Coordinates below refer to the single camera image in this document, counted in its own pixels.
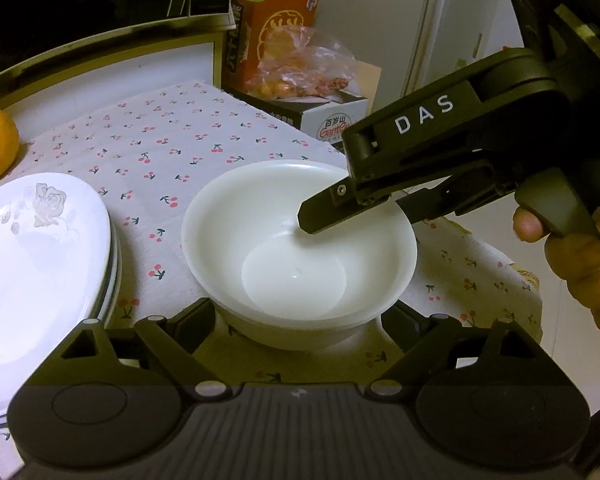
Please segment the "person's right hand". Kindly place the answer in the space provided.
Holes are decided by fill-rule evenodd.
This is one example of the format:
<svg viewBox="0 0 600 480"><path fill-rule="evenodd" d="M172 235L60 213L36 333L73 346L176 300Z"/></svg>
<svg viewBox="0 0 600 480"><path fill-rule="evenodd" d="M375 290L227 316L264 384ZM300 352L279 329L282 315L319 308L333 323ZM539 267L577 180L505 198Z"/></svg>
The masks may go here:
<svg viewBox="0 0 600 480"><path fill-rule="evenodd" d="M513 216L513 229L520 240L535 243L546 238L545 258L552 271L566 282L570 295L591 311L600 330L600 234L550 234L531 211L519 207ZM600 232L600 216L597 221Z"/></svg>

